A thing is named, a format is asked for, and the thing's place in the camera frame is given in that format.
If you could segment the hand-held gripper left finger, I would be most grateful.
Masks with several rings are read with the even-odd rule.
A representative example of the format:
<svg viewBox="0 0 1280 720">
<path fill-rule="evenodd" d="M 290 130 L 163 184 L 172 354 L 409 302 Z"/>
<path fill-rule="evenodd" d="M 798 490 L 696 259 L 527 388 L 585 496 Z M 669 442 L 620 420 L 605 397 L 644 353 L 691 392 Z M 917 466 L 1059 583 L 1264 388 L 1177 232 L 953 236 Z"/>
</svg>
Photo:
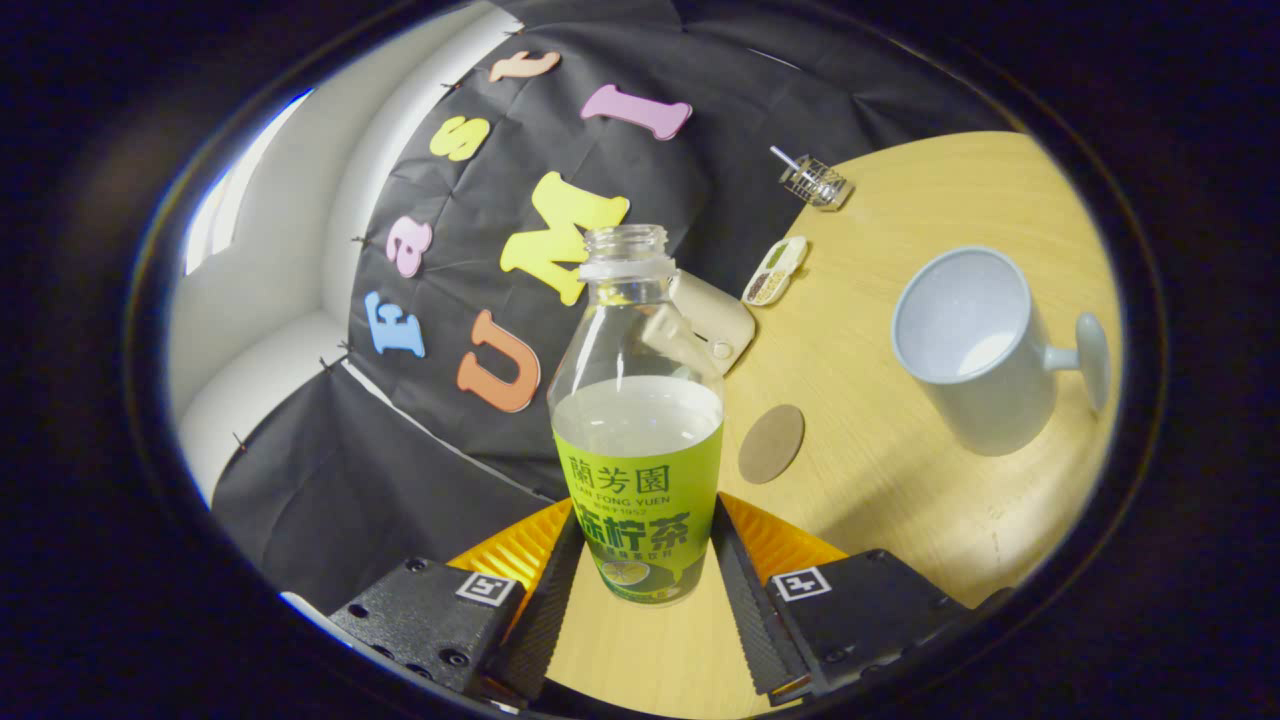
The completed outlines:
<svg viewBox="0 0 1280 720">
<path fill-rule="evenodd" d="M 420 679 L 527 706 L 544 687 L 582 546 L 564 500 L 451 561 L 406 559 L 330 620 L 356 650 Z"/>
</svg>

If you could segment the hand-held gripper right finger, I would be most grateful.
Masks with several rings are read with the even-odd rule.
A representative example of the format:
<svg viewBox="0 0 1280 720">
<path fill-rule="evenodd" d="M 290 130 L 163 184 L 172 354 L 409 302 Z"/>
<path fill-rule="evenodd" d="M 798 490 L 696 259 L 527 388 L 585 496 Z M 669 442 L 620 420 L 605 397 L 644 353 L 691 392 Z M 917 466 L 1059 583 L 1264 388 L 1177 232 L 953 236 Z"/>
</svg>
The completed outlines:
<svg viewBox="0 0 1280 720">
<path fill-rule="evenodd" d="M 987 619 L 883 548 L 846 553 L 726 492 L 710 539 L 756 693 L 773 706 L 865 693 Z"/>
</svg>

